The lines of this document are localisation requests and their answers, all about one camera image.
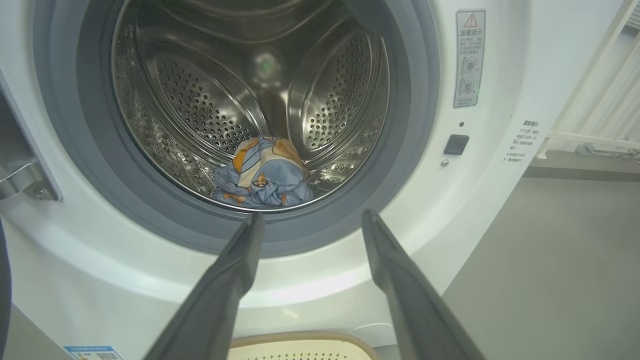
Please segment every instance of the laundry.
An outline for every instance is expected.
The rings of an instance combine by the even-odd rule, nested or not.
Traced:
[[[239,144],[231,164],[217,168],[214,200],[252,209],[294,206],[313,199],[305,179],[308,170],[293,144],[258,136]]]

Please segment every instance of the washing machine door opening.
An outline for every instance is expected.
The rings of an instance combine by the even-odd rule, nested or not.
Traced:
[[[290,140],[314,200],[266,212],[262,256],[340,240],[400,190],[429,138],[429,8],[381,1],[40,0],[34,52],[78,169],[146,229],[217,253],[250,209],[211,199],[249,137]]]

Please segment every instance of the stainless steel drum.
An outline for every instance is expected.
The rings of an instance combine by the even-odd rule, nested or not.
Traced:
[[[322,199],[364,164],[387,116],[384,42],[337,0],[133,0],[111,58],[131,137],[211,202],[212,171],[257,135],[290,139]]]

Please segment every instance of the blue fabric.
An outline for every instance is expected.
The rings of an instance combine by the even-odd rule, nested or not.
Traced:
[[[260,153],[273,146],[275,140],[278,138],[260,137],[259,144],[247,151],[242,168],[258,163]],[[225,204],[252,209],[294,206],[313,200],[313,193],[304,177],[304,171],[296,164],[272,159],[258,169],[249,188],[243,188],[237,185],[240,173],[231,164],[214,171],[213,182],[218,188],[211,192],[211,197]]]

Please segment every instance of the gray rubber seal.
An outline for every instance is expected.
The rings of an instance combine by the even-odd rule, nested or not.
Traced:
[[[208,204],[175,186],[147,161],[125,129],[109,63],[122,3],[38,0],[34,57],[49,117],[78,169],[112,205],[163,238],[218,253],[246,214]],[[347,4],[385,38],[391,80],[387,122],[393,126],[384,128],[367,163],[339,191],[300,209],[265,215],[263,257],[316,249],[358,229],[364,209],[381,210],[404,185],[429,138],[439,68],[426,3],[411,4],[415,19],[396,21],[381,1]]]

